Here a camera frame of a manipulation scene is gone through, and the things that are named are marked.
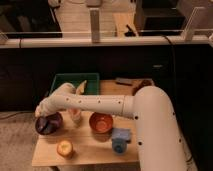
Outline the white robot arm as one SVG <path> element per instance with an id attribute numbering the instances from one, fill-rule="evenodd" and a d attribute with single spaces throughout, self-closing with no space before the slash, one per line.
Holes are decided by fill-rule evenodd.
<path id="1" fill-rule="evenodd" d="M 187 171 L 181 135 L 172 102 L 156 86 L 145 86 L 132 95 L 77 95 L 64 83 L 36 107 L 35 116 L 61 110 L 85 111 L 132 117 L 135 122 L 141 171 Z"/>

